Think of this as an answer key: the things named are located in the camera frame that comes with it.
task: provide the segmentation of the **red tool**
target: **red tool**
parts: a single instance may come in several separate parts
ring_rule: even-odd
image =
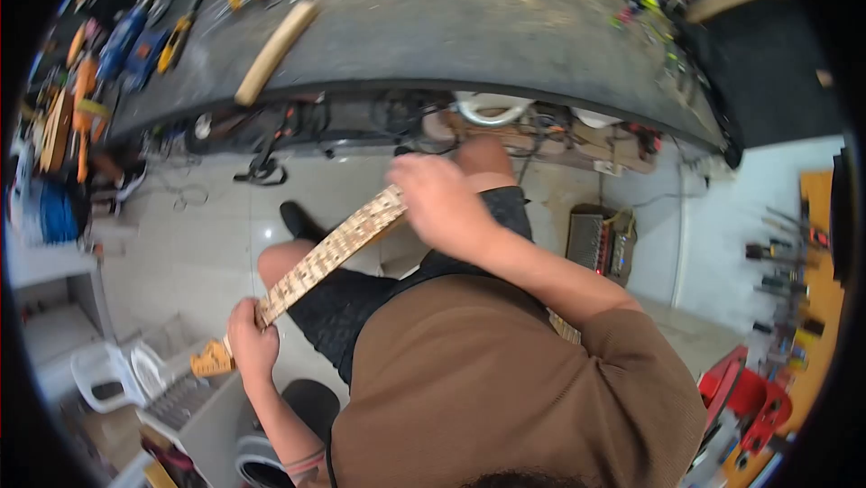
[[[791,398],[785,389],[746,368],[748,349],[741,345],[703,374],[698,391],[707,407],[709,429],[722,409],[729,409],[738,419],[752,419],[743,427],[740,446],[758,454],[775,432],[791,417]]]
[[[662,134],[650,127],[626,124],[625,130],[637,137],[638,157],[646,161],[647,155],[653,156],[662,149]]]

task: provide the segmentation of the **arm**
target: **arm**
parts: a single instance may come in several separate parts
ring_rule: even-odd
[[[277,392],[272,372],[280,352],[279,335],[274,326],[258,330],[254,306],[254,299],[235,306],[229,318],[229,343],[249,402],[289,478],[299,485],[323,466],[325,446]]]
[[[641,310],[619,285],[496,223],[451,161],[401,156],[388,177],[403,190],[409,223],[427,245],[526,290],[569,324],[608,309]]]
[[[569,324],[578,326],[608,309],[640,304],[619,285],[567,258],[497,226],[488,233],[488,249],[472,264],[532,294]]]

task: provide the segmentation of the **knee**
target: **knee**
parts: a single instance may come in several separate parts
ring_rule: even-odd
[[[259,254],[256,261],[259,276],[265,279],[265,277],[285,275],[312,249],[313,244],[307,240],[292,240],[269,245]]]

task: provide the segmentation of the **workbench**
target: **workbench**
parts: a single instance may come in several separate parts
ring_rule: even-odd
[[[172,28],[192,0],[175,0]],[[691,106],[664,74],[664,50],[633,22],[614,28],[622,0],[317,0],[261,102],[322,91],[468,90],[578,106],[718,151],[724,138],[698,91]],[[255,56],[291,9],[244,6],[214,26],[225,0],[204,0],[178,67],[124,94],[103,143],[229,106]]]

